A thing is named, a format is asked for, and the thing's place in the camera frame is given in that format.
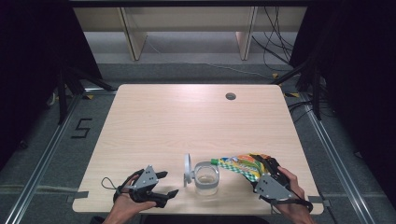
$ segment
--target wooden desk panel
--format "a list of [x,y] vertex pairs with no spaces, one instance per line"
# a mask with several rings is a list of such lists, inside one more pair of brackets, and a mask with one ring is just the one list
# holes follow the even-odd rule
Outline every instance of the wooden desk panel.
[[[233,92],[235,100],[225,95]],[[318,196],[283,94],[274,85],[122,85],[110,108],[79,191],[77,212],[109,212],[116,185],[132,172],[153,165],[168,171],[155,192],[179,189],[165,208],[148,214],[265,215],[270,205],[259,200],[244,177],[220,168],[219,191],[199,196],[191,183],[183,188],[184,154],[192,167],[199,161],[249,152],[271,155],[298,177],[306,196]],[[313,214],[323,211],[314,204]]]

